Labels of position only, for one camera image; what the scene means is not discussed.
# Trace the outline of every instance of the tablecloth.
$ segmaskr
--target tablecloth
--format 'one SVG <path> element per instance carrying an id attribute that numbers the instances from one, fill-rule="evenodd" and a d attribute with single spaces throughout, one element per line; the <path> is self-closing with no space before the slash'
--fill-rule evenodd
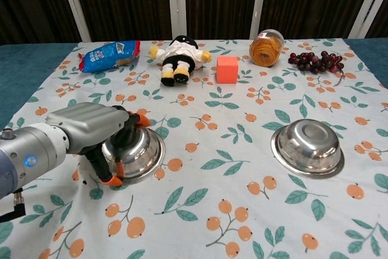
<path id="1" fill-rule="evenodd" d="M 342 39 L 287 40 L 272 68 L 254 65 L 249 40 L 198 41 L 213 61 L 187 85 L 160 84 L 141 42 L 136 64 L 80 73 L 79 43 L 8 126 L 44 122 L 83 101 L 146 113 L 166 144 L 153 177 L 119 189 L 83 156 L 25 186 L 27 215 L 0 224 L 0 258 L 388 257 L 388 94 Z M 344 58 L 345 78 L 287 63 L 290 52 Z M 216 57 L 237 56 L 237 84 L 217 84 Z M 276 129 L 301 118 L 338 135 L 344 169 L 333 178 L 292 174 L 274 158 Z M 12 197 L 0 201 L 0 212 Z"/>

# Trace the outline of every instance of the orange cube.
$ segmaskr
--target orange cube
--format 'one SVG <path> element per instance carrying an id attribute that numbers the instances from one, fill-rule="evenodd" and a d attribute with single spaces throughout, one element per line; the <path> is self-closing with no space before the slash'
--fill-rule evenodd
<path id="1" fill-rule="evenodd" d="M 217 57 L 217 83 L 237 83 L 238 60 L 235 56 Z"/>

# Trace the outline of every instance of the jar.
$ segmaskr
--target jar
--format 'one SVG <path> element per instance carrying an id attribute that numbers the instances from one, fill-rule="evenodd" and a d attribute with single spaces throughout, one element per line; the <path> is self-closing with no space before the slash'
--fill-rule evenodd
<path id="1" fill-rule="evenodd" d="M 283 35 L 277 30 L 263 30 L 249 47 L 252 61 L 262 67 L 271 67 L 279 59 L 284 47 Z"/>

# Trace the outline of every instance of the stuffed doll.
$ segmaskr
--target stuffed doll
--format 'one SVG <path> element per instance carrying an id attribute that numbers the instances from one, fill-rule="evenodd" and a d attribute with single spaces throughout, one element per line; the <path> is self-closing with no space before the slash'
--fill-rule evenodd
<path id="1" fill-rule="evenodd" d="M 151 46 L 149 57 L 163 62 L 161 82 L 170 87 L 175 82 L 186 83 L 193 70 L 212 60 L 209 51 L 198 50 L 197 43 L 188 36 L 177 36 L 165 50 Z"/>

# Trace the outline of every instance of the stainless steel bowl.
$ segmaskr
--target stainless steel bowl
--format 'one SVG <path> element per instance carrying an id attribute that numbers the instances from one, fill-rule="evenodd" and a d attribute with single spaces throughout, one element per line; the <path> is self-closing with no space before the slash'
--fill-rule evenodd
<path id="1" fill-rule="evenodd" d="M 301 119 L 278 129 L 272 136 L 271 148 L 284 167 L 303 177 L 328 178 L 344 167 L 335 132 L 313 119 Z"/>
<path id="2" fill-rule="evenodd" d="M 105 141 L 102 152 L 110 171 L 124 184 L 135 184 L 153 175 L 162 164 L 165 145 L 153 130 L 139 127 L 128 135 L 123 146 L 114 146 L 114 137 Z"/>

